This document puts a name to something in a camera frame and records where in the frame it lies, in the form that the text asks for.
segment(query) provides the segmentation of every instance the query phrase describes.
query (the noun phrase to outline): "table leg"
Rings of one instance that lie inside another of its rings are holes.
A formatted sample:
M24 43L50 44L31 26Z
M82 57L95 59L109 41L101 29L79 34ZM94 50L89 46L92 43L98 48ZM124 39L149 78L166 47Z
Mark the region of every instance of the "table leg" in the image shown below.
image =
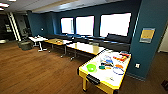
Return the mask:
M34 47L34 46L39 46L39 45L37 45L37 44L36 44L36 42L34 42L34 45L33 45L33 47Z
M64 53L63 55L61 55L61 57L63 57L64 55L66 55L66 51L67 51L67 50L66 50L66 45L65 45L65 53Z
M39 41L39 45L40 45L40 50L38 50L39 52L40 51L44 51L44 50L47 50L47 49L43 49L42 46L41 46L41 42Z
M75 56L74 57L71 57L71 61L76 57L76 49L75 49L75 52L74 52L74 54L75 54Z
M52 45L51 45L51 50L48 51L48 52L50 53L53 49L54 49L54 45L52 44Z
M83 78L83 91L87 90L87 80Z

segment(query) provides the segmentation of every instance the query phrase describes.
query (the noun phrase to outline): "white table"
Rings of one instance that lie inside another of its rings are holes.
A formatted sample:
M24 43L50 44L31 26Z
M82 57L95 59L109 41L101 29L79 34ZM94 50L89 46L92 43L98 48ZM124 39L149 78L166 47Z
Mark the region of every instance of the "white table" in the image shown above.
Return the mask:
M80 42L67 45L67 47L75 49L74 50L75 55L74 55L74 57L71 58L71 60L73 60L76 57L76 54L77 54L76 50L86 52L86 53L90 53L90 54L93 54L93 55L97 55L105 49L104 47L89 45L89 44L80 43Z
M62 40L62 39L50 39L50 40L45 40L45 42L51 43L52 44L52 49L54 48L54 44L55 45L64 45L65 46L65 54L61 55L61 57L63 57L64 55L66 55L66 44L72 42L69 40Z
M111 67L110 69L101 70L99 69L99 66L101 66L102 60L105 56L108 56L111 58L111 60L113 61L114 67ZM88 74L100 80L100 84L96 85L96 87L100 88L104 92L108 94L113 94L114 90L119 90L121 83L123 81L126 69L128 67L129 61L131 59L131 54L129 54L129 57L124 62L114 59L113 56L120 57L121 55L119 52L106 50L79 67L79 76L83 78L84 91L87 90ZM89 72L86 67L88 64L96 65L96 70L94 72ZM116 65L122 65L123 68L118 68L116 67Z
M42 46L41 46L41 41L48 40L47 38L44 38L44 37L29 37L29 39L31 39L35 43L35 45L33 45L33 46L39 46L40 47L40 50L38 50L39 52L47 50L47 49L43 49Z

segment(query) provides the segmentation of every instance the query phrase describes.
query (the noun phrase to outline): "blue wall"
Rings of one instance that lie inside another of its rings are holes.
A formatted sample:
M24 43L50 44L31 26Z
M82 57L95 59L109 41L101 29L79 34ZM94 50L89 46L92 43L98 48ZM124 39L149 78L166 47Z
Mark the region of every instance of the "blue wall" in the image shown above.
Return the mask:
M140 79L147 77L155 52L164 33L168 18L168 0L142 0L135 34L131 43L132 59L128 72L139 76ZM150 44L140 43L143 28L155 28L154 37Z
M32 35L45 36L47 34L45 14L32 13L31 11L27 11L27 14L28 14Z
M45 17L46 17L46 25L48 30L47 34L50 34L50 35L58 34L59 32L57 32L58 31L57 13L54 13L54 12L45 13Z

